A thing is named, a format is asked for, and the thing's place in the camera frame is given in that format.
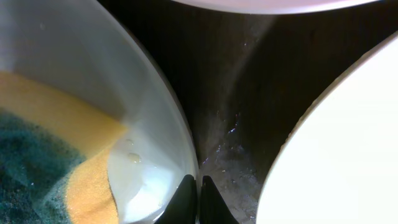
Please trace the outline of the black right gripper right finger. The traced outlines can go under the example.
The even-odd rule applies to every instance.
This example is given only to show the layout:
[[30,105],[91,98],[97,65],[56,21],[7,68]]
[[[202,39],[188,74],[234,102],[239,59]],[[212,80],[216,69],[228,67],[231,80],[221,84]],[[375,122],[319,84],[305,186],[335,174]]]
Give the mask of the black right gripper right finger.
[[199,221],[200,224],[238,224],[208,175],[202,178]]

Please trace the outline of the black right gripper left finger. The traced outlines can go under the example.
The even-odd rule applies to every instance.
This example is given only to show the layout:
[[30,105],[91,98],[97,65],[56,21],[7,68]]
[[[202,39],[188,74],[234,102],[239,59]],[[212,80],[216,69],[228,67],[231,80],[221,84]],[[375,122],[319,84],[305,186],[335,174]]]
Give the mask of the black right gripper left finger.
[[197,184],[194,177],[187,174],[155,224],[195,224],[196,215]]

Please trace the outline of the green and yellow sponge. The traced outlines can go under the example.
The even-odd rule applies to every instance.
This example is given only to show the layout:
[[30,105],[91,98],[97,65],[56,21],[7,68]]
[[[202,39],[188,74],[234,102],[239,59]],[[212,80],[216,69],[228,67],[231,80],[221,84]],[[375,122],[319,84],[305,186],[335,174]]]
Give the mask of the green and yellow sponge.
[[126,128],[84,101],[1,73],[1,222],[117,223],[108,157]]

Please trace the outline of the pale green plate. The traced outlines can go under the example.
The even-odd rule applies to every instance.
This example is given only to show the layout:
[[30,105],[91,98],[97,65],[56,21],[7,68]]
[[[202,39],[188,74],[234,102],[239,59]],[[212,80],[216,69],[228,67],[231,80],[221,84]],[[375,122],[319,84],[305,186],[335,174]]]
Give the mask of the pale green plate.
[[155,223],[198,163],[153,61],[97,1],[1,0],[1,69],[81,98],[128,128],[109,158],[121,223]]

